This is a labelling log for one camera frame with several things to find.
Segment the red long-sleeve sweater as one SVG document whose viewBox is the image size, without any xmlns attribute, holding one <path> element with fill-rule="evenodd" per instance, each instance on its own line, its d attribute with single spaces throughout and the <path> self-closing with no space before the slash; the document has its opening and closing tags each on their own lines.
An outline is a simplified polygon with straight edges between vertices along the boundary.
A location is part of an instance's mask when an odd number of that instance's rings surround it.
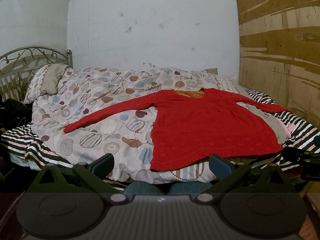
<svg viewBox="0 0 320 240">
<path fill-rule="evenodd" d="M 63 131 L 69 133 L 120 112 L 156 107 L 151 131 L 153 171 L 178 170 L 213 153 L 227 158 L 282 150 L 271 127 L 238 103 L 271 114 L 285 111 L 284 107 L 215 88 L 203 88 L 202 92 L 200 98 L 190 98 L 174 90 L 159 90 L 86 115 L 65 126 Z"/>
</svg>

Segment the dark clothes pile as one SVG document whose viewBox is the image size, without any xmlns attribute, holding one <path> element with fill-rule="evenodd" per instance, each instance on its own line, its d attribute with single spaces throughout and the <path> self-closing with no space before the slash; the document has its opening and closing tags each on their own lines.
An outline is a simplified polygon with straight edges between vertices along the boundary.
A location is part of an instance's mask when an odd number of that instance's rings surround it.
<svg viewBox="0 0 320 240">
<path fill-rule="evenodd" d="M 14 99 L 1 101 L 1 134 L 10 129 L 31 123 L 33 104 Z"/>
</svg>

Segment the teal trousers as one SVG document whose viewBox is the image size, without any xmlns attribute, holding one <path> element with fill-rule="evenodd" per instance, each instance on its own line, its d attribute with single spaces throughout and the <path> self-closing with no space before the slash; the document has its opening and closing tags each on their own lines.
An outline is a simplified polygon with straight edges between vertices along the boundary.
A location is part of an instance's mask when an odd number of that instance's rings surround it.
<svg viewBox="0 0 320 240">
<path fill-rule="evenodd" d="M 134 181 L 123 191 L 127 197 L 135 195 L 190 195 L 192 197 L 210 189 L 211 183 L 192 182 L 174 182 L 167 184 L 149 184 L 143 181 Z"/>
</svg>

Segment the black white striped sheet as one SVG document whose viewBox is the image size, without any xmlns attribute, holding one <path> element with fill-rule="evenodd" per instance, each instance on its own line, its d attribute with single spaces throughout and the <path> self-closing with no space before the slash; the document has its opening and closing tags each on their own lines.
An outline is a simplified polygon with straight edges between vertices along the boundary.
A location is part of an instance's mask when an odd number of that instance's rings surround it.
<svg viewBox="0 0 320 240">
<path fill-rule="evenodd" d="M 290 139 L 284 143 L 294 149 L 309 151 L 311 156 L 319 155 L 319 129 L 313 127 L 307 121 L 289 112 L 281 112 L 274 116 L 279 121 L 284 121 L 286 126 L 295 125 Z M 2 145 L 10 153 L 11 161 L 17 165 L 29 167 L 32 170 L 40 170 L 46 164 L 56 164 L 62 168 L 70 168 L 72 165 L 54 151 L 50 150 L 35 133 L 32 132 L 30 125 L 19 126 L 4 133 L 1 139 Z M 152 155 L 153 144 L 146 142 L 140 147 L 130 147 L 125 143 L 114 143 L 115 150 L 109 150 L 115 159 L 119 159 L 120 154 L 124 154 L 124 162 L 115 164 L 111 175 L 105 180 L 116 189 L 123 190 L 125 185 L 137 181 L 146 181 L 155 176 L 156 184 L 164 184 L 175 181 L 205 182 L 207 179 L 213 180 L 217 169 L 209 169 L 208 159 L 199 160 L 193 165 L 177 171 L 152 172 L 149 165 L 144 161 Z M 264 168 L 267 162 L 278 163 L 283 171 L 294 176 L 298 170 L 298 165 L 289 160 L 282 154 L 269 154 L 261 156 L 236 156 L 229 157 L 228 161 L 233 164 L 240 162 L 253 164 L 257 168 Z"/>
</svg>

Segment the patterned circle duvet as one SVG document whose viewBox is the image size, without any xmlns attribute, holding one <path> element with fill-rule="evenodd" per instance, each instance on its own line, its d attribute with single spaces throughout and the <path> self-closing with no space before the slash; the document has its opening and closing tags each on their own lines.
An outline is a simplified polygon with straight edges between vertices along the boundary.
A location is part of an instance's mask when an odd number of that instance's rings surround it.
<svg viewBox="0 0 320 240">
<path fill-rule="evenodd" d="M 72 166 L 114 157 L 108 178 L 150 184 L 209 182 L 209 156 L 278 152 L 289 138 L 283 108 L 253 100 L 206 70 L 40 68 L 24 98 L 47 160 Z"/>
</svg>

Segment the patterned pillow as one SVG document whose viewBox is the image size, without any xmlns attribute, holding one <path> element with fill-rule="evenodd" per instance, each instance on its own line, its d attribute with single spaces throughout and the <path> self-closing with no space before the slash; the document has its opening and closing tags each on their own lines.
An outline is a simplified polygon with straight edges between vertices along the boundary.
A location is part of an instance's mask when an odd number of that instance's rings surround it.
<svg viewBox="0 0 320 240">
<path fill-rule="evenodd" d="M 48 64 L 41 67 L 29 83 L 24 103 L 34 102 L 39 96 L 57 93 L 57 85 L 68 66 L 63 63 Z"/>
</svg>

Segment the metal bed headboard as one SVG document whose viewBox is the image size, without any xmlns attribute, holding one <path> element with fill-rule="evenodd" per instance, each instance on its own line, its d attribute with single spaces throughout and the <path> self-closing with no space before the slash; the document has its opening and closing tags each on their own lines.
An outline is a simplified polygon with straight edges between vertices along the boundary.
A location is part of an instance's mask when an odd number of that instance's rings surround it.
<svg viewBox="0 0 320 240">
<path fill-rule="evenodd" d="M 72 68 L 70 49 L 60 52 L 44 46 L 26 46 L 11 50 L 1 56 L 2 100 L 24 100 L 30 81 L 43 66 L 64 63 Z"/>
</svg>

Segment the wooden plywood board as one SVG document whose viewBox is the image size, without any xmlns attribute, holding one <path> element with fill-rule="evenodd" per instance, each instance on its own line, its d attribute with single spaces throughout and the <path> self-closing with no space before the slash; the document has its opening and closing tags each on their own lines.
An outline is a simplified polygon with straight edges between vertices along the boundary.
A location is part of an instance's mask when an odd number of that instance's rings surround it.
<svg viewBox="0 0 320 240">
<path fill-rule="evenodd" d="M 319 0 L 236 0 L 239 82 L 319 126 Z"/>
</svg>

